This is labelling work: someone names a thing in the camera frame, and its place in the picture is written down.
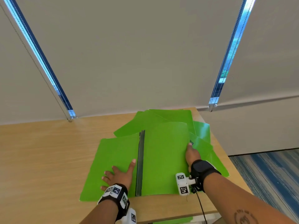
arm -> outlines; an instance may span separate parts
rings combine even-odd
[[[189,171],[192,163],[198,159],[201,159],[199,152],[192,148],[192,144],[188,144],[186,161]],[[204,179],[203,188],[227,224],[295,224],[275,208],[218,173],[208,175]]]
[[[114,174],[110,171],[105,171],[106,176],[102,177],[102,180],[109,186],[116,183],[123,184],[126,188],[130,189],[132,183],[133,170],[136,165],[136,159],[133,159],[129,165],[129,169],[126,173],[121,172],[116,166],[112,169]],[[105,191],[107,186],[101,186],[101,190]],[[80,224],[114,224],[118,214],[118,207],[116,203],[111,200],[104,200],[100,202],[81,222]]]

hand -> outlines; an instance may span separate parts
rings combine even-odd
[[[186,161],[189,165],[189,172],[191,172],[191,165],[194,161],[201,159],[199,151],[197,151],[196,149],[192,148],[192,144],[189,143],[187,145],[187,150],[186,150]]]
[[[102,180],[106,182],[109,186],[114,185],[116,183],[123,184],[126,186],[129,192],[132,183],[132,176],[133,176],[133,170],[135,165],[136,165],[136,159],[133,159],[126,173],[121,172],[116,166],[112,166],[112,170],[114,171],[114,174],[107,170],[104,172],[106,176],[103,176]],[[107,186],[101,186],[101,190],[103,191],[105,191],[107,188],[108,188]]]

black wristband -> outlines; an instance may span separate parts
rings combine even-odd
[[[115,184],[110,187],[108,187],[104,194],[99,199],[98,203],[104,201],[104,200],[112,200],[114,203],[116,203],[118,207],[118,214],[116,217],[116,220],[121,219],[123,216],[127,215],[130,202],[128,200],[128,189],[123,184]]]
[[[210,175],[211,173],[221,174],[219,171],[215,169],[213,165],[205,160],[198,159],[194,161],[191,165],[191,176],[197,178],[197,187],[204,191],[204,179]]]

wooden table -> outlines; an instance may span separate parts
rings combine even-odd
[[[204,120],[195,108],[193,120]],[[79,196],[99,141],[134,113],[0,126],[0,223],[79,223],[95,202]],[[213,134],[211,144],[229,179],[251,192]],[[199,193],[206,214],[217,210]],[[155,195],[130,199],[138,223],[201,215],[196,195]]]

striped carpet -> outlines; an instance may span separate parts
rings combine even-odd
[[[254,195],[299,223],[299,149],[231,156]]]

